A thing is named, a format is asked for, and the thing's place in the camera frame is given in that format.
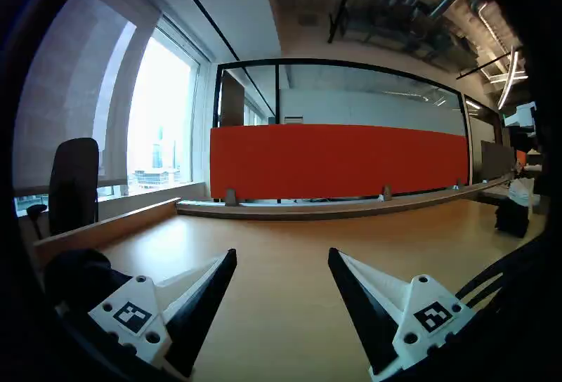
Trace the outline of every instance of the orange partition panel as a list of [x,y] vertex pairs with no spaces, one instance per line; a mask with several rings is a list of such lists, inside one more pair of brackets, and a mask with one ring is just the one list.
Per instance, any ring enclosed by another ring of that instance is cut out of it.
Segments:
[[211,196],[368,196],[468,180],[466,138],[380,126],[283,124],[211,130]]
[[516,156],[517,156],[517,161],[519,161],[519,163],[522,166],[525,166],[527,164],[527,154],[523,151],[516,151]]

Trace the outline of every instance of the black chair backrest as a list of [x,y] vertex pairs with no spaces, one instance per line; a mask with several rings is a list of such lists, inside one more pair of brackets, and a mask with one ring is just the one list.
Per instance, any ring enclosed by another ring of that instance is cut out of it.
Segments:
[[98,167],[98,143],[94,139],[71,139],[58,146],[48,189],[51,235],[95,223]]

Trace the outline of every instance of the sky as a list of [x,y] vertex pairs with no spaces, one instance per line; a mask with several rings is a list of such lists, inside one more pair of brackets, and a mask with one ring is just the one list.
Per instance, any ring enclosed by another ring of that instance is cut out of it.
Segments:
[[152,145],[163,127],[163,166],[171,166],[171,147],[183,149],[190,66],[150,38],[135,83],[127,137],[127,173],[152,167]]

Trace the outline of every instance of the ceiling light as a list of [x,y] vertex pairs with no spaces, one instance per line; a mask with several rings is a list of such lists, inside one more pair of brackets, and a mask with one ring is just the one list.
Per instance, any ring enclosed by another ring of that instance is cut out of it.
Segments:
[[517,68],[517,57],[519,52],[515,51],[513,47],[511,47],[511,58],[513,59],[509,64],[509,71],[507,72],[507,81],[504,86],[504,90],[502,91],[502,96],[499,98],[499,103],[497,105],[498,110],[501,110],[505,104],[505,100],[509,94],[509,90],[511,89],[511,85],[514,82],[515,77],[515,69]]
[[474,108],[476,108],[477,110],[479,110],[479,109],[480,109],[480,106],[479,106],[479,105],[477,105],[477,104],[474,104],[474,103],[473,103],[473,102],[471,102],[471,101],[468,101],[468,100],[466,100],[466,104],[470,105],[471,107],[474,107]]
[[[527,75],[516,75],[514,76],[514,81],[518,81],[520,79],[527,79],[528,76]],[[491,84],[497,84],[499,82],[505,82],[507,80],[507,77],[504,76],[499,76],[499,77],[490,77],[490,83]]]

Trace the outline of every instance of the wooden desk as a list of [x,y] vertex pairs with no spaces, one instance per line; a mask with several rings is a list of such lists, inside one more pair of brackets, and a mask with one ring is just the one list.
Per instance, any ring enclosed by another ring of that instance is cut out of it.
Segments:
[[494,229],[495,207],[459,200],[343,220],[265,222],[171,216],[103,252],[156,281],[237,249],[238,267],[195,362],[193,381],[368,381],[367,357],[327,265],[336,247],[409,281],[450,291],[538,235]]

